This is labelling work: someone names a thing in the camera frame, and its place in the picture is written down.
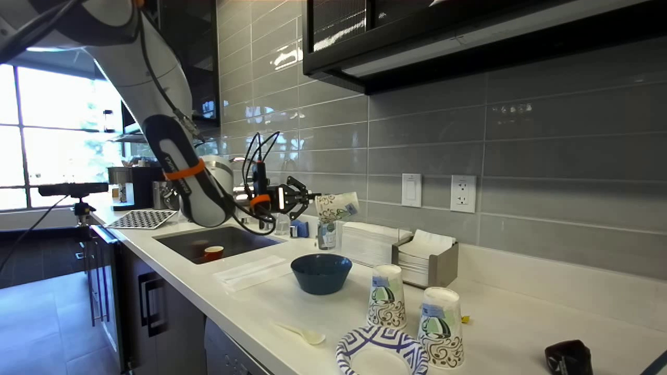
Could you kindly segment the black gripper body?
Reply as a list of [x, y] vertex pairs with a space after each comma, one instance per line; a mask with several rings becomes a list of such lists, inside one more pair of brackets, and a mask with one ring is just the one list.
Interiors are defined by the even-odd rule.
[[253, 212], [271, 215], [271, 212], [289, 212], [295, 203], [287, 196], [285, 186], [265, 186], [250, 184], [246, 188], [246, 205]]

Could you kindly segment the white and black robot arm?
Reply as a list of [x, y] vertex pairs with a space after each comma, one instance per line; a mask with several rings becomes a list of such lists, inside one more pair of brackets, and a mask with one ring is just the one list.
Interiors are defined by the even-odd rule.
[[196, 225], [223, 225], [238, 210], [275, 222], [275, 212], [299, 218], [314, 200], [287, 177], [271, 186], [265, 176], [239, 203], [193, 144], [193, 90], [188, 77], [141, 12], [140, 0], [0, 0], [0, 61], [25, 51], [83, 51], [120, 91], [140, 122], [168, 182], [181, 196], [181, 212]]

